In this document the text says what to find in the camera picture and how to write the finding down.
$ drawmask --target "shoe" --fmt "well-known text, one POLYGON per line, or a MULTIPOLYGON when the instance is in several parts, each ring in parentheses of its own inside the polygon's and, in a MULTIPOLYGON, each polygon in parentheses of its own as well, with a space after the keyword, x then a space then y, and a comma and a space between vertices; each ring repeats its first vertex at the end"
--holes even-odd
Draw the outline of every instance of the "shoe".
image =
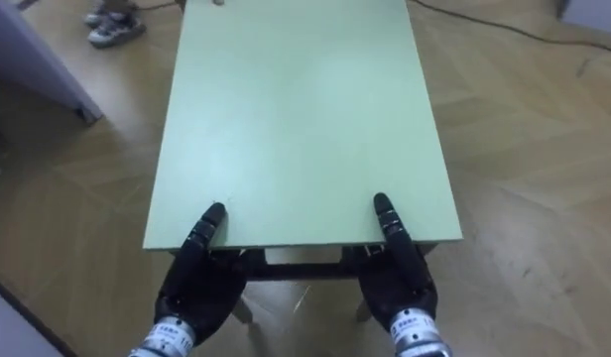
MULTIPOLYGON (((136 3, 133 1, 127 1, 127 6, 129 7, 132 13, 138 10, 138 5, 136 5, 136 3)), ((85 15, 85 17, 83 18, 83 22, 90 29, 95 29, 100 26, 100 24, 102 24, 103 19, 106 15, 107 12, 105 11, 105 7, 103 6, 102 0, 98 0, 95 2, 89 13, 85 15)))
POLYGON ((110 13, 102 23, 89 33, 87 39, 97 49, 105 49, 129 42, 147 30, 137 16, 110 13))

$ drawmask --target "wooden floor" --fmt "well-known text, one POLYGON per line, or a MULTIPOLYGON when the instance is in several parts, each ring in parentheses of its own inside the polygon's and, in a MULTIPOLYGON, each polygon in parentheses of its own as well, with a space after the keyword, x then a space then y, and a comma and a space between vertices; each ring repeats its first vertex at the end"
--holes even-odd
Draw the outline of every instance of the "wooden floor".
MULTIPOLYGON (((550 0, 426 1, 611 45, 559 24, 550 0)), ((97 51, 87 7, 42 0, 25 17, 106 120, 84 128, 0 83, 0 280, 79 355, 122 356, 171 260, 141 242, 181 14, 146 13, 146 36, 97 51)), ((428 257, 444 337, 457 356, 611 356, 611 55, 410 11, 466 237, 428 257)), ((258 324, 230 318, 198 355, 393 355, 376 323, 353 322, 353 282, 251 284, 245 298, 258 324)))

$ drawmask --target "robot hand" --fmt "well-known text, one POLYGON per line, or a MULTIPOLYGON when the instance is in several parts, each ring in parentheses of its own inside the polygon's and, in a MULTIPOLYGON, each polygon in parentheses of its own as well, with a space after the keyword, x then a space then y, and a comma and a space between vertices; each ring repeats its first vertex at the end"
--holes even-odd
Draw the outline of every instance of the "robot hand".
POLYGON ((209 252, 226 215, 214 203, 184 240, 156 299, 154 327, 132 357, 185 357, 224 323, 244 288, 239 251, 209 252))
POLYGON ((437 290, 423 253, 387 195, 376 194, 374 208, 386 245, 354 249, 367 306, 391 332, 398 356, 451 356, 433 322, 437 290))
POLYGON ((194 346, 212 336, 246 287, 238 259, 239 251, 205 252, 195 279, 190 279, 178 296, 167 296, 162 291, 158 295, 155 322, 167 316, 181 319, 193 330, 194 346))

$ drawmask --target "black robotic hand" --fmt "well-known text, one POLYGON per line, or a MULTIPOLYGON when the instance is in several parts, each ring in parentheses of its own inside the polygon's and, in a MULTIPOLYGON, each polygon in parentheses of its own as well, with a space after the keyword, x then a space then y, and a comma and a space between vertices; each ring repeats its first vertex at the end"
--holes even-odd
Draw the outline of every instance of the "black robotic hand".
POLYGON ((181 319, 192 328, 195 346, 219 329, 246 287, 239 251, 208 251, 224 215, 224 206, 215 203, 197 221, 156 299, 155 322, 167 316, 181 319))
POLYGON ((419 308, 435 318, 437 291, 422 252, 384 193, 374 197, 374 206, 386 244, 354 249, 359 285, 370 311, 386 330, 406 308, 419 308))

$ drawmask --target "black cable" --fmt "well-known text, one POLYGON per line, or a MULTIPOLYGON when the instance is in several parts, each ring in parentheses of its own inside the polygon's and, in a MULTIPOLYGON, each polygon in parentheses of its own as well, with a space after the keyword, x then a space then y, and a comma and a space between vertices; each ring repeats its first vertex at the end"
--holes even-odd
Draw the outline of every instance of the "black cable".
POLYGON ((170 6, 174 6, 174 5, 178 5, 178 3, 176 3, 174 1, 174 2, 169 2, 169 3, 165 3, 165 4, 160 4, 160 5, 154 5, 154 6, 144 7, 144 8, 138 8, 138 10, 140 10, 140 11, 152 11, 152 10, 164 9, 166 7, 170 7, 170 6))
POLYGON ((477 18, 473 18, 470 17, 468 15, 464 15, 464 14, 459 14, 456 12, 452 12, 450 10, 445 10, 445 9, 441 9, 438 7, 434 7, 432 5, 426 4, 421 0, 409 0, 412 2, 415 2, 419 5, 421 5, 424 8, 433 10, 435 12, 438 13, 442 13, 444 15, 449 15, 458 19, 462 19, 462 20, 468 20, 474 23, 478 23, 478 24, 482 24, 482 25, 487 25, 487 26, 492 26, 492 27, 496 27, 499 29, 504 29, 504 30, 508 30, 517 34, 520 34, 522 36, 526 36, 527 38, 531 38, 533 40, 537 40, 537 41, 541 41, 543 43, 547 43, 547 44, 551 44, 551 45, 567 45, 567 46, 582 46, 582 47, 590 47, 590 48, 594 48, 594 49, 599 49, 599 50, 603 50, 603 51, 607 51, 611 54, 611 48, 607 47, 605 45, 601 45, 601 44, 596 44, 596 43, 592 43, 592 42, 588 42, 588 41, 573 41, 573 40, 554 40, 554 39, 545 39, 543 37, 537 36, 537 35, 533 35, 530 33, 527 33, 526 31, 522 30, 522 29, 518 29, 518 28, 514 28, 512 26, 508 26, 508 25, 504 25, 504 24, 498 24, 498 23, 494 23, 491 21, 487 21, 487 20, 482 20, 482 19, 477 19, 477 18))

